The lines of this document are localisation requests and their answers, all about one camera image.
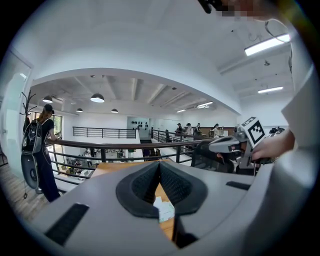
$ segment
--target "black metal railing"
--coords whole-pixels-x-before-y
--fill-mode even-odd
[[[76,177],[76,178],[80,178],[80,179],[89,179],[90,176],[83,176],[83,175],[78,175],[78,174],[72,174],[72,173],[66,173],[63,171],[60,171],[60,169],[58,168],[58,165],[60,166],[65,166],[67,168],[70,169],[80,169],[80,170],[90,170],[90,171],[94,171],[96,168],[91,166],[86,166],[86,164],[83,164],[82,166],[79,165],[75,165],[75,164],[70,164],[70,163],[64,163],[64,162],[58,162],[57,161],[57,156],[63,156],[63,157],[67,157],[67,158],[74,158],[74,159],[80,159],[80,160],[84,160],[84,163],[87,163],[87,160],[94,160],[94,161],[98,161],[99,163],[106,163],[107,161],[121,161],[124,163],[128,163],[128,162],[133,162],[133,161],[137,161],[137,160],[147,160],[147,161],[154,161],[154,160],[160,160],[162,158],[169,158],[169,157],[176,157],[175,158],[175,162],[176,163],[184,163],[184,162],[188,162],[191,161],[192,158],[190,159],[186,159],[183,161],[180,161],[180,156],[181,155],[187,155],[187,156],[192,156],[194,150],[193,150],[193,146],[199,144],[201,141],[203,140],[186,140],[186,138],[184,137],[197,137],[197,136],[189,136],[189,135],[185,135],[185,134],[180,134],[180,141],[178,142],[174,142],[174,141],[170,141],[167,142],[166,139],[167,137],[165,137],[165,139],[162,138],[161,134],[162,133],[166,133],[165,131],[153,131],[153,137],[156,138],[159,142],[161,143],[143,143],[143,144],[96,144],[96,143],[89,143],[89,142],[77,142],[77,141],[68,141],[68,140],[50,140],[47,139],[46,142],[48,143],[48,145],[61,145],[61,146],[67,146],[67,147],[76,147],[76,148],[81,148],[81,149],[97,149],[98,151],[100,150],[100,157],[88,157],[88,156],[84,156],[84,155],[71,155],[71,154],[65,154],[65,153],[60,153],[60,152],[56,152],[55,151],[55,147],[53,147],[53,151],[49,151],[49,153],[54,155],[54,161],[52,161],[52,163],[56,164],[57,169],[58,170],[54,170],[54,172],[57,172],[59,175],[63,174],[66,176],[70,176],[70,177]],[[123,150],[137,150],[137,149],[161,149],[161,148],[174,148],[176,149],[176,153],[173,154],[166,154],[166,155],[151,155],[151,156],[145,156],[145,157],[135,157],[135,158],[121,158],[121,157],[117,157],[117,158],[107,158],[106,157],[106,151],[108,152],[108,150],[120,150],[120,152]],[[71,184],[78,184],[76,182],[73,181],[68,181],[68,180],[64,180],[61,179],[59,177],[55,177],[58,180],[67,182],[67,183],[71,183]]]
[[[73,126],[73,136],[136,139],[136,129],[111,129]]]
[[[203,136],[198,135],[187,135],[183,133],[175,133],[175,132],[169,132],[164,130],[154,130],[151,129],[151,138],[155,139],[156,141],[160,143],[174,143],[174,142],[192,142],[192,141],[202,141],[207,139]],[[181,146],[182,152],[187,152],[193,150],[197,144],[187,144]]]

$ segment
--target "black cap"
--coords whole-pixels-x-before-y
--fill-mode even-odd
[[[46,104],[46,105],[43,107],[43,110],[48,111],[48,112],[52,112],[52,114],[55,113],[54,109],[52,108],[52,106],[51,106],[50,104]]]

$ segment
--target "paper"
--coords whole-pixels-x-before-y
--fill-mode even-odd
[[[154,207],[159,210],[159,222],[165,222],[175,216],[175,207],[171,202],[162,202],[161,196],[155,198]]]

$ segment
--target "coat rack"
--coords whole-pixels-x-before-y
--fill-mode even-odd
[[[24,128],[27,128],[27,126],[28,126],[28,124],[27,124],[27,118],[28,118],[29,115],[31,115],[31,113],[29,113],[29,112],[30,112],[31,110],[33,110],[34,108],[37,107],[37,106],[34,106],[34,107],[28,109],[28,108],[29,108],[29,102],[30,102],[31,98],[32,98],[33,96],[35,96],[36,94],[30,96],[31,90],[29,91],[28,97],[27,97],[23,92],[21,92],[21,93],[22,93],[23,96],[25,97],[26,103],[22,103],[22,106],[23,106],[23,108],[24,108],[24,113],[20,113],[20,115],[25,116],[25,118],[24,118],[24,126],[23,126],[23,127],[24,127]]]

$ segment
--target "door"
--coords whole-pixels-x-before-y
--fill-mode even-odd
[[[22,175],[21,136],[23,130],[19,122],[22,103],[26,103],[21,92],[24,91],[31,68],[11,51],[1,63],[0,93],[3,97],[0,109],[1,147],[7,156],[10,169],[15,175]]]

